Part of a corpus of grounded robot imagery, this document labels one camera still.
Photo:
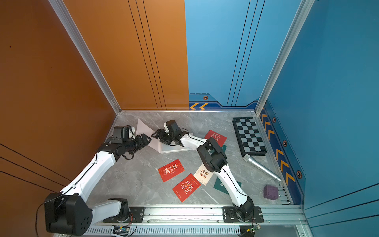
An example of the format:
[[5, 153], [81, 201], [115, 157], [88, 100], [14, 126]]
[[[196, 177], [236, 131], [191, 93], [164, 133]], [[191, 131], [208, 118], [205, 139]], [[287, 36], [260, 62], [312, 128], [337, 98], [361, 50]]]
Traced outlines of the pink photo album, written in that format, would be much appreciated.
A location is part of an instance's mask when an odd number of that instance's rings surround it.
[[150, 139], [149, 146], [160, 154], [192, 151], [206, 143], [206, 139], [195, 137], [186, 129], [180, 128], [174, 119], [167, 121], [164, 128], [153, 131], [138, 119], [136, 133], [145, 134]]

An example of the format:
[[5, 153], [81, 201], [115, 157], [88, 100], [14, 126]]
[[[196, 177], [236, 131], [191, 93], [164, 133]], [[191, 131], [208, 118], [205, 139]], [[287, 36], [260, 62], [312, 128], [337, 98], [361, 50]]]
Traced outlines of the red card white characters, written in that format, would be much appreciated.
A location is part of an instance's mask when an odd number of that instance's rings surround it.
[[171, 163], [161, 167], [158, 169], [159, 174], [162, 178], [163, 182], [166, 182], [170, 180], [171, 178], [181, 174], [185, 171], [183, 165], [179, 161], [179, 159], [176, 159], [172, 161]]

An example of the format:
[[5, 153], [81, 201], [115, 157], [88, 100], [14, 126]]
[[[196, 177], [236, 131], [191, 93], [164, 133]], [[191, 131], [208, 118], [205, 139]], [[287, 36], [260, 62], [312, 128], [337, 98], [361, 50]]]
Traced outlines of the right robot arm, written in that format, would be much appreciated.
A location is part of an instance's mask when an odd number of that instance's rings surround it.
[[239, 186], [233, 176], [227, 162], [227, 156], [214, 138], [201, 139], [191, 136], [188, 132], [166, 132], [158, 129], [152, 134], [152, 138], [168, 146], [181, 146], [191, 150], [197, 150], [205, 168], [216, 174], [228, 191], [237, 218], [242, 222], [251, 221], [254, 214], [254, 202]]

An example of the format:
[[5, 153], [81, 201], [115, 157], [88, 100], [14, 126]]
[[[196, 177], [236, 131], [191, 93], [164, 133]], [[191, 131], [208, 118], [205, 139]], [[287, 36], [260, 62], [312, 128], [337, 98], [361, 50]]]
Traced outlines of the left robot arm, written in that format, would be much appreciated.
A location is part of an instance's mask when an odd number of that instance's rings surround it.
[[126, 153], [134, 155], [148, 146], [146, 134], [132, 138], [109, 138], [96, 151], [86, 168], [58, 193], [49, 194], [43, 205], [46, 230], [49, 233], [82, 236], [91, 225], [108, 218], [117, 222], [133, 219], [128, 201], [111, 198], [106, 202], [88, 205], [86, 202], [103, 175]]

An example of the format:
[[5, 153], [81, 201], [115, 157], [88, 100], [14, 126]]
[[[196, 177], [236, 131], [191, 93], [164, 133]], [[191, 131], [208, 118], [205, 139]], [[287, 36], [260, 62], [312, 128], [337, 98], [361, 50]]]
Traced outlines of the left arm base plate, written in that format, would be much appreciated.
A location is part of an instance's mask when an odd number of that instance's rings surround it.
[[145, 214], [145, 207], [129, 207], [129, 210], [127, 211], [127, 214], [124, 215], [117, 215], [114, 217], [109, 217], [107, 219], [104, 219], [103, 223], [130, 223], [130, 222], [137, 222], [142, 223], [144, 219]]

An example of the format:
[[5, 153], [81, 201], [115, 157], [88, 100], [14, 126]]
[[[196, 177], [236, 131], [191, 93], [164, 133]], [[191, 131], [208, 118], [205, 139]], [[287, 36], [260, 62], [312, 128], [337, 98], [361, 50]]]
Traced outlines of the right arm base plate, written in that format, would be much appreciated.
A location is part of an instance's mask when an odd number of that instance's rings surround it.
[[246, 221], [240, 219], [237, 214], [234, 206], [224, 206], [222, 207], [223, 218], [225, 223], [234, 223], [234, 222], [254, 222], [254, 223], [263, 223], [264, 217], [263, 212], [259, 206], [255, 206], [252, 211], [252, 216], [248, 218]]

